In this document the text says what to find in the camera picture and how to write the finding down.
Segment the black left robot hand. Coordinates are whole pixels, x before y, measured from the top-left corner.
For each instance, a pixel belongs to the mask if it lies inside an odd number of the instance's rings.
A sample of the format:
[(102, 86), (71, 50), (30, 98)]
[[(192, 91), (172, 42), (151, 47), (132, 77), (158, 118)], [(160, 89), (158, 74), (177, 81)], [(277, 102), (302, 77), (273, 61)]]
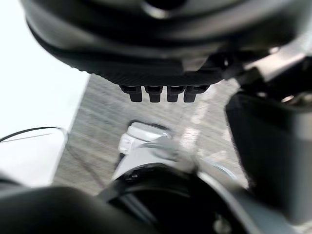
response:
[(36, 41), (63, 63), (157, 102), (235, 79), (225, 111), (249, 187), (291, 222), (312, 217), (309, 0), (23, 0)]

